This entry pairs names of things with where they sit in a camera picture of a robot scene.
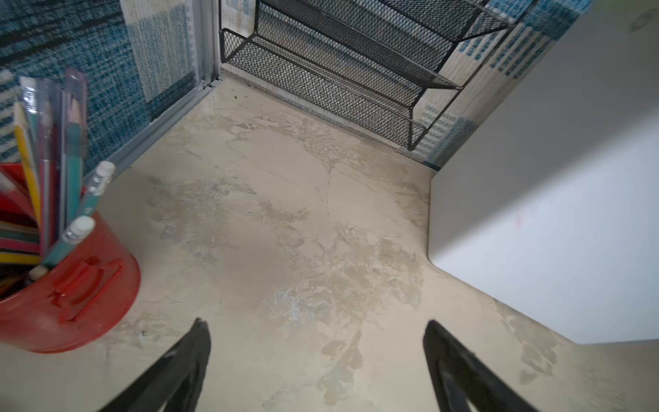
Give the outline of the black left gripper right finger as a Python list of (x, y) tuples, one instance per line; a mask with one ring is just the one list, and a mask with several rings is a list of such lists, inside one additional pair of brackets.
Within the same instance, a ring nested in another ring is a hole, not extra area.
[(534, 411), (453, 334), (428, 322), (423, 348), (441, 411)]

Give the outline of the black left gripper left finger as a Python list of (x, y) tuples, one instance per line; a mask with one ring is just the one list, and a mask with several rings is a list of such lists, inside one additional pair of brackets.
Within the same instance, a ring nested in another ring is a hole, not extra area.
[(194, 411), (210, 352), (209, 326), (195, 319), (190, 331), (102, 410)]

